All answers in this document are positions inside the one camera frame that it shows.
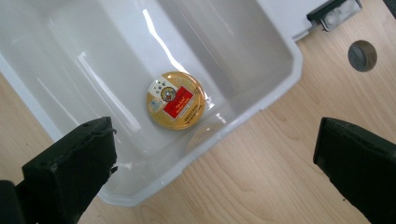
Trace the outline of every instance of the red label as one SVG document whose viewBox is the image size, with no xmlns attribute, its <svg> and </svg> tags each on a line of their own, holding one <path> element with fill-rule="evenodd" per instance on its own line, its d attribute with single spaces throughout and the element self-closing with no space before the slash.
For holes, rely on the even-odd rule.
<svg viewBox="0 0 396 224">
<path fill-rule="evenodd" d="M 192 96 L 193 94 L 182 86 L 176 92 L 175 99 L 169 102 L 163 110 L 175 119 L 183 111 Z"/>
</svg>

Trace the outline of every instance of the wooden surface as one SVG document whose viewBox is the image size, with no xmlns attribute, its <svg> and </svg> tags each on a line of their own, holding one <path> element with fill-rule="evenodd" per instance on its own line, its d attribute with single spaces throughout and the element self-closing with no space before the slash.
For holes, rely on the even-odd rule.
<svg viewBox="0 0 396 224">
<path fill-rule="evenodd" d="M 140 206 L 95 198 L 79 223 L 368 223 L 312 162 L 322 117 L 360 125 L 396 142 L 396 20 L 380 0 L 298 43 L 301 81 L 189 166 Z M 348 63 L 356 40 L 378 54 L 367 73 Z M 51 144 L 0 76 L 0 179 L 22 180 L 21 167 Z"/>
</svg>

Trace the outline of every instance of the white plastic bin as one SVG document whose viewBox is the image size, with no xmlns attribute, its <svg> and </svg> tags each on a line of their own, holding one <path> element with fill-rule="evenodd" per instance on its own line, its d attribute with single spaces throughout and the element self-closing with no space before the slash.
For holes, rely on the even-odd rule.
<svg viewBox="0 0 396 224">
<path fill-rule="evenodd" d="M 166 130 L 147 112 L 169 71 L 205 89 L 200 121 Z M 302 56 L 263 2 L 0 0 L 0 71 L 54 141 L 110 116 L 119 170 L 100 192 L 133 206 L 163 188 L 300 78 Z"/>
</svg>

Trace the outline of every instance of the round emblem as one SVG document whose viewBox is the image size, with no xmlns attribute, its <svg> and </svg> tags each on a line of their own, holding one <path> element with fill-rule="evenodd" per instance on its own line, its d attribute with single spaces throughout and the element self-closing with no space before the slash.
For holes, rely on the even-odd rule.
<svg viewBox="0 0 396 224">
<path fill-rule="evenodd" d="M 176 91 L 172 87 L 165 87 L 161 91 L 161 98 L 163 98 L 163 100 L 166 102 L 171 102 L 175 100 L 175 97 L 176 97 Z"/>
</svg>

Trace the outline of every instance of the metal latch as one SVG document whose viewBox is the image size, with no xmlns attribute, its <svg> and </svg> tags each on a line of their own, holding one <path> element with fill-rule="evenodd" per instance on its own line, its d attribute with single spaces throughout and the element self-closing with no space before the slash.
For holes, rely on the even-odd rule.
<svg viewBox="0 0 396 224">
<path fill-rule="evenodd" d="M 308 14 L 307 18 L 311 22 L 321 23 L 325 31 L 331 31 L 361 9 L 359 0 L 333 0 Z"/>
</svg>

